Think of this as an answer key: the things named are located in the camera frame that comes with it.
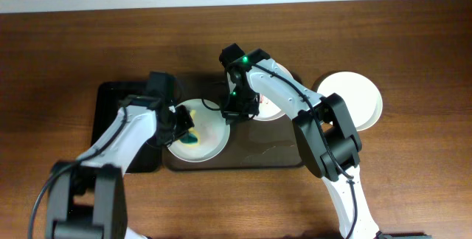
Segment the green yellow sponge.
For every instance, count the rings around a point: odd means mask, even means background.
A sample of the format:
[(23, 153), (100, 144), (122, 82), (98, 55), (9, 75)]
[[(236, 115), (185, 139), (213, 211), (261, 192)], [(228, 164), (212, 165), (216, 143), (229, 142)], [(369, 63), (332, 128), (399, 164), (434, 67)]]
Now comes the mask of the green yellow sponge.
[(195, 145), (198, 143), (198, 136), (192, 130), (193, 128), (194, 122), (191, 113), (188, 110), (184, 110), (179, 116), (177, 125), (178, 140), (182, 144)]

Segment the pink plate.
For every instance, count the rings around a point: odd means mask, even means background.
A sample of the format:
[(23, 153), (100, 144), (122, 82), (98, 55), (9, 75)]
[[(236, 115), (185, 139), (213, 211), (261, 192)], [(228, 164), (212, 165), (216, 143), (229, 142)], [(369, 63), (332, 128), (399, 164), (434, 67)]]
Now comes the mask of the pink plate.
[[(243, 70), (243, 66), (249, 66), (249, 62), (240, 63), (230, 63), (225, 67), (226, 73), (226, 82), (228, 87), (228, 93), (232, 91), (236, 86), (245, 86), (250, 87), (249, 81), (247, 77), (244, 77), (243, 74), (245, 71)], [(277, 106), (272, 100), (270, 100), (264, 94), (260, 94), (260, 104), (259, 104), (259, 111), (260, 113), (254, 118), (257, 121), (272, 121), (279, 119), (280, 117), (285, 115), (285, 112)]]

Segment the pale green plate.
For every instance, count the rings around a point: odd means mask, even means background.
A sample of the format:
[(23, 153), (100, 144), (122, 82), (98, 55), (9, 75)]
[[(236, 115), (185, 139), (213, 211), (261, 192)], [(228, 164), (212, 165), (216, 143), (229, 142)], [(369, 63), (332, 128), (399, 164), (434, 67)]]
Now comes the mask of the pale green plate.
[(190, 143), (178, 140), (169, 151), (178, 159), (185, 162), (205, 162), (217, 156), (229, 141), (230, 126), (219, 111), (209, 110), (201, 99), (186, 100), (183, 105), (192, 117), (194, 127), (190, 134), (196, 138)]

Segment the white plate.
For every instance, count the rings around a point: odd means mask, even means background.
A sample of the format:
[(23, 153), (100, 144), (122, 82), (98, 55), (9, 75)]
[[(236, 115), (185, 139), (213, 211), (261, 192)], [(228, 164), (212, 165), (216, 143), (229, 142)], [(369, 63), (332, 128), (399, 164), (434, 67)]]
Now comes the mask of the white plate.
[(371, 128), (381, 117), (383, 98), (378, 87), (355, 72), (336, 72), (321, 81), (317, 93), (328, 97), (336, 93), (347, 105), (357, 131)]

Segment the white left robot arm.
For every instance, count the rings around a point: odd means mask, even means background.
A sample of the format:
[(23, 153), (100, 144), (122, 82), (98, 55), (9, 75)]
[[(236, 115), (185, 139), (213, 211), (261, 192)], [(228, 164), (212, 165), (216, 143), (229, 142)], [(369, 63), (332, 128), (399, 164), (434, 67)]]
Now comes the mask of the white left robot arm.
[(181, 139), (194, 124), (177, 106), (176, 78), (151, 72), (141, 95), (119, 103), (114, 121), (72, 162), (58, 162), (41, 190), (48, 196), (46, 238), (140, 238), (128, 225), (123, 178), (147, 142)]

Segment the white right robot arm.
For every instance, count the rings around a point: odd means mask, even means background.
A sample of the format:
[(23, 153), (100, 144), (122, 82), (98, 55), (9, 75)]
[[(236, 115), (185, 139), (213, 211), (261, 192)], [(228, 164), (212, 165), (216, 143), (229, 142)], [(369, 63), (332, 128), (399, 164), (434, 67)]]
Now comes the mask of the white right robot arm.
[(337, 94), (316, 93), (279, 69), (261, 49), (245, 53), (237, 44), (219, 56), (227, 94), (220, 111), (227, 123), (245, 122), (267, 97), (291, 120), (299, 156), (326, 186), (343, 238), (383, 238), (374, 221), (360, 177), (360, 136), (345, 101)]

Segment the black small tray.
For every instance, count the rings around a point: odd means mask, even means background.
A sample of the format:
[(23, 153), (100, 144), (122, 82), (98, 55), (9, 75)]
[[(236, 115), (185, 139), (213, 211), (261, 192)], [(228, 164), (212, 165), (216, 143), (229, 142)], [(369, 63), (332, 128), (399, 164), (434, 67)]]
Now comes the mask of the black small tray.
[[(145, 81), (112, 81), (102, 83), (97, 90), (94, 124), (91, 133), (93, 145), (116, 118), (119, 101), (128, 95), (141, 95), (145, 91)], [(142, 145), (126, 173), (152, 173), (162, 165), (162, 149), (151, 140)]]

